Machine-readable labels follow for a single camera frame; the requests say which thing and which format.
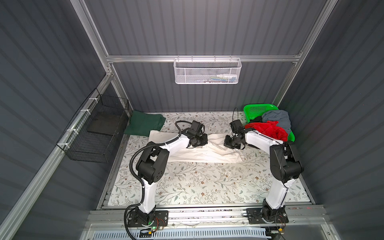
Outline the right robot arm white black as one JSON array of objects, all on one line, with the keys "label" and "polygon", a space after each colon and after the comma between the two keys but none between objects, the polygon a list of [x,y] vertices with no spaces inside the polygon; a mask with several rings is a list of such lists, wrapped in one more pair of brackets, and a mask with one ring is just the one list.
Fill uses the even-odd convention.
[{"label": "right robot arm white black", "polygon": [[276,140],[256,130],[246,130],[225,137],[224,146],[229,149],[240,150],[242,145],[251,145],[270,156],[273,182],[267,197],[263,200],[261,211],[263,218],[283,213],[289,189],[304,170],[298,154],[295,153],[294,142]]}]

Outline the white printed t shirt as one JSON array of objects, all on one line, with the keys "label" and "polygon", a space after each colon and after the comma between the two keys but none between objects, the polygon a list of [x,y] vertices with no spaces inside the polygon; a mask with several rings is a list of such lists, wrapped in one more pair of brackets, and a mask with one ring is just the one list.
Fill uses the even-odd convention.
[{"label": "white printed t shirt", "polygon": [[240,163],[245,157],[237,149],[224,146],[227,134],[209,134],[208,143],[202,147],[188,147],[175,152],[170,151],[168,162],[195,162],[195,163]]}]

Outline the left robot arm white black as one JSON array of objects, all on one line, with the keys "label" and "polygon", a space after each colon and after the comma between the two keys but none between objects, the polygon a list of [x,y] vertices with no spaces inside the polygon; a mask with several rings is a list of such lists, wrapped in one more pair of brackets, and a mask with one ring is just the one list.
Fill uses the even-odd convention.
[{"label": "left robot arm white black", "polygon": [[171,155],[188,147],[202,147],[208,143],[208,135],[203,134],[179,134],[164,142],[149,142],[145,147],[137,151],[141,154],[136,170],[135,178],[142,186],[142,194],[136,213],[147,222],[155,215],[155,193],[157,182],[163,177],[168,159]]}]

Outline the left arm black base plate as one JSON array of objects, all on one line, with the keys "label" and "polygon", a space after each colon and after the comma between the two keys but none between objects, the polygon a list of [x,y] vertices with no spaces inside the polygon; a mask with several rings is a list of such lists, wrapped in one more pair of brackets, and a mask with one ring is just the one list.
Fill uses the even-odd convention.
[{"label": "left arm black base plate", "polygon": [[129,212],[127,216],[128,227],[167,227],[168,226],[168,211],[151,211],[146,214],[139,209]]}]

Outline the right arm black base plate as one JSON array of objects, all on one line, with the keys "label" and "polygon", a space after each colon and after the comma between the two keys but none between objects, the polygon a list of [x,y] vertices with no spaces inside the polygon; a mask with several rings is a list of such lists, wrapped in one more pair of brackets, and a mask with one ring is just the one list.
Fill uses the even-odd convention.
[{"label": "right arm black base plate", "polygon": [[248,208],[245,216],[250,224],[287,224],[289,223],[285,207],[279,209],[269,209],[268,206],[262,208]]}]

